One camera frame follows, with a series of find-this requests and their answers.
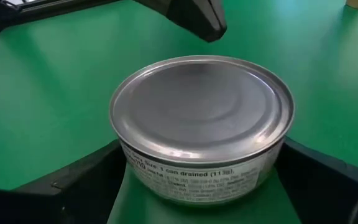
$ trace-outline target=black object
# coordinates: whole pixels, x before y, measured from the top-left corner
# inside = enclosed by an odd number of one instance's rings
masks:
[[[0,190],[0,223],[106,223],[125,167],[113,141],[18,189]]]
[[[0,0],[0,31],[9,26],[45,19],[118,0],[38,0],[19,6]],[[211,42],[226,31],[221,0],[136,0],[179,26]]]
[[[124,177],[118,141],[13,191],[0,223],[105,224]],[[358,167],[286,138],[276,168],[302,223],[358,223]]]
[[[358,167],[287,138],[276,168],[302,223],[358,223]]]

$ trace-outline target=green table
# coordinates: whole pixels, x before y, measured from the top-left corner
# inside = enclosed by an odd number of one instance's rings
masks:
[[[358,166],[358,11],[343,4],[224,1],[228,30],[212,44],[132,1],[4,30],[0,189],[18,187],[112,141],[108,107],[118,84],[150,63],[194,54],[243,58],[275,72],[296,101],[289,136]],[[298,223],[276,173],[254,194],[210,215],[157,199],[130,172],[110,222],[201,220]]]

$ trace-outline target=can lid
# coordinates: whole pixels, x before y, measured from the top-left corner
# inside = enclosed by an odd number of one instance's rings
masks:
[[[133,148],[164,161],[238,161],[268,149],[288,131],[287,86],[244,60],[197,55],[135,72],[111,99],[111,124]]]

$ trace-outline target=nutrition facts label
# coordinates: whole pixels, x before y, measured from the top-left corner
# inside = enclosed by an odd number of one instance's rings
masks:
[[[186,169],[151,161],[124,144],[122,148],[145,185],[166,198],[186,202],[218,202],[244,195],[257,184],[265,161],[271,161],[265,153],[233,166]]]

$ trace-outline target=metal can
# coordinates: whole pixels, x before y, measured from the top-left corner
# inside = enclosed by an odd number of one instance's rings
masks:
[[[248,194],[272,169],[295,105],[266,68],[195,55],[149,65],[110,103],[136,176],[176,202],[210,205]]]

